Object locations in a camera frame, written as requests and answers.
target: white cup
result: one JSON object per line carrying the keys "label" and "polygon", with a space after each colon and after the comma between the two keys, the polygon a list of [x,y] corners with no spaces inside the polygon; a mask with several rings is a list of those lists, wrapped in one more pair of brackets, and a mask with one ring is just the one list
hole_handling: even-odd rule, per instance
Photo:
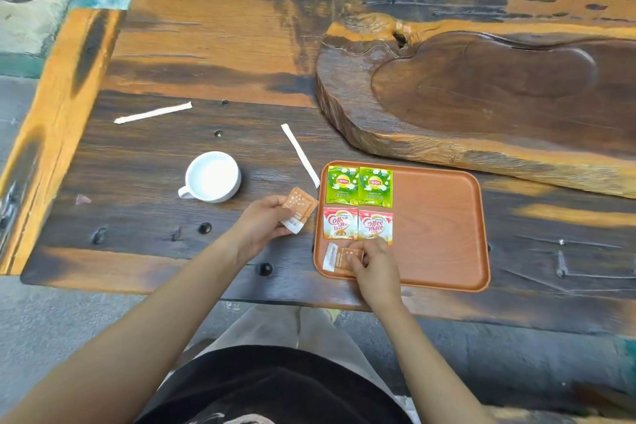
{"label": "white cup", "polygon": [[208,203],[230,199],[239,189],[239,165],[229,154],[211,151],[197,156],[186,171],[186,185],[179,198],[196,198]]}

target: person's right hand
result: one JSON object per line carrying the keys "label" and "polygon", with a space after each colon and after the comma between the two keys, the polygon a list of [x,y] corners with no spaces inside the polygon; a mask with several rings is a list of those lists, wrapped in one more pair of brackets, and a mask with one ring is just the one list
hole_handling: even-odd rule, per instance
{"label": "person's right hand", "polygon": [[348,261],[354,270],[362,297],[379,318],[396,309],[401,309],[402,289],[399,284],[399,270],[393,258],[391,247],[382,238],[356,241],[349,248],[364,251],[362,262],[352,255]]}

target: lipton logo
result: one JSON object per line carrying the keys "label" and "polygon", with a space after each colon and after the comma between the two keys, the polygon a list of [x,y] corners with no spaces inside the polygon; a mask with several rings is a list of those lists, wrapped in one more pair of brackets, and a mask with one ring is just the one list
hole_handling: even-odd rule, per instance
{"label": "lipton logo", "polygon": [[338,211],[334,215],[330,215],[327,218],[329,225],[331,225],[334,231],[344,230],[349,226],[349,212],[348,211]]}
{"label": "lipton logo", "polygon": [[369,178],[369,186],[380,187],[382,185],[382,180],[377,176],[372,176]]}
{"label": "lipton logo", "polygon": [[387,221],[383,217],[374,216],[372,218],[364,219],[364,227],[369,230],[369,233],[378,235],[384,231],[387,226]]}

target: live edge wood slab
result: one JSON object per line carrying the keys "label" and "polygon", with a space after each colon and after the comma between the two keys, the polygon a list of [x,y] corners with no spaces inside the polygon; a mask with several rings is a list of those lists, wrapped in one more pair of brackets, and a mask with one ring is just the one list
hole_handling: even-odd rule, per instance
{"label": "live edge wood slab", "polygon": [[318,102],[372,154],[636,198],[636,25],[332,23]]}

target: coffee-mate logo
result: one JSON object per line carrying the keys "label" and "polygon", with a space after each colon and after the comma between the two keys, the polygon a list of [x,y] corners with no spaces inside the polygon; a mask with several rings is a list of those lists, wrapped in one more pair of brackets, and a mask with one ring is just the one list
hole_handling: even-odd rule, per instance
{"label": "coffee-mate logo", "polygon": [[348,211],[337,211],[334,215],[330,215],[327,221],[333,227],[333,230],[338,232],[349,226],[349,216],[350,213]]}
{"label": "coffee-mate logo", "polygon": [[379,179],[377,176],[372,176],[371,178],[369,178],[369,186],[372,188],[379,188],[380,186],[382,186],[382,180]]}
{"label": "coffee-mate logo", "polygon": [[341,188],[344,188],[348,186],[351,181],[349,180],[349,177],[347,175],[338,175],[336,182]]}
{"label": "coffee-mate logo", "polygon": [[371,218],[365,218],[362,224],[369,230],[369,233],[371,233],[372,235],[378,235],[382,233],[387,227],[386,219],[379,215],[374,215]]}

